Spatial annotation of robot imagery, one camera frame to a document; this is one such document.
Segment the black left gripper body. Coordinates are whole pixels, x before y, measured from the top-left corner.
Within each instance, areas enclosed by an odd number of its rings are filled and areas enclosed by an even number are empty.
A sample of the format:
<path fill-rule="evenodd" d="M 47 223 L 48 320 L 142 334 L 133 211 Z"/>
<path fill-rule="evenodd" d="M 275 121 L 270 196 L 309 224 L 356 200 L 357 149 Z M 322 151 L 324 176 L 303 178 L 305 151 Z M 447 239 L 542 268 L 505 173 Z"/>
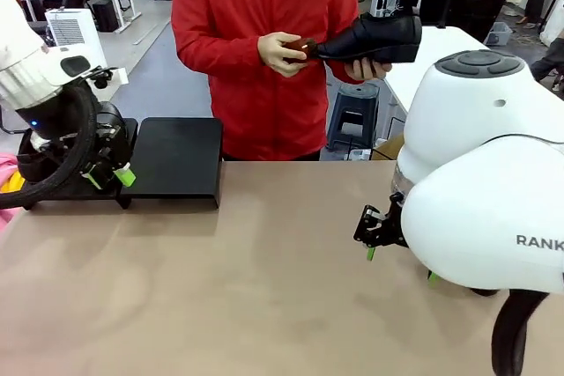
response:
<path fill-rule="evenodd" d="M 61 166 L 75 161 L 84 166 L 97 138 L 98 100 L 48 100 L 22 109 L 30 125 L 19 144 L 21 166 Z"/>

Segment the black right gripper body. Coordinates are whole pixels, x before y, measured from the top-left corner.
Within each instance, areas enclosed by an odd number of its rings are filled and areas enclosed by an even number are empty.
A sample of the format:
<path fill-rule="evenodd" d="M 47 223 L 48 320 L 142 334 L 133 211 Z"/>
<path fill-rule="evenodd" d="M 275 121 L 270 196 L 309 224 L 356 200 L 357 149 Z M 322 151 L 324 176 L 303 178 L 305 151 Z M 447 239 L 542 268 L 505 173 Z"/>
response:
<path fill-rule="evenodd" d="M 409 247 L 407 244 L 402 227 L 401 215 L 404 205 L 404 194 L 396 192 L 390 196 L 390 208 L 388 212 L 390 241 L 400 247 Z"/>

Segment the person's right hand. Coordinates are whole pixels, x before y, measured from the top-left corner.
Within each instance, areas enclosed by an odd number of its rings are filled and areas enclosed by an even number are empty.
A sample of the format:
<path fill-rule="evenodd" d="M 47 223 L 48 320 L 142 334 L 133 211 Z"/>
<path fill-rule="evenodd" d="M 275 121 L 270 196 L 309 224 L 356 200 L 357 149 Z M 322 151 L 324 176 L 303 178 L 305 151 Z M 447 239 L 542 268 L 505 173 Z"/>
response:
<path fill-rule="evenodd" d="M 286 48 L 287 43 L 300 38 L 299 35 L 284 32 L 269 33 L 258 39 L 257 51 L 269 68 L 283 77 L 293 77 L 308 66 L 304 52 Z"/>

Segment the person's left hand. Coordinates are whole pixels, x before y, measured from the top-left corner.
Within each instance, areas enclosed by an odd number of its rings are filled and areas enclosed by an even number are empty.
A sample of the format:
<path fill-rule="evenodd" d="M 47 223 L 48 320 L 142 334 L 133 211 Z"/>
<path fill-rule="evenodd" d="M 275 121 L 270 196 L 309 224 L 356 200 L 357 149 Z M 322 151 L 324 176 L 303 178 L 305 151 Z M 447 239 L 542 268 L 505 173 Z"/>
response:
<path fill-rule="evenodd" d="M 359 82 L 369 81 L 373 79 L 384 79 L 392 70 L 389 63 L 378 63 L 368 58 L 354 60 L 352 63 L 345 65 L 347 76 Z"/>

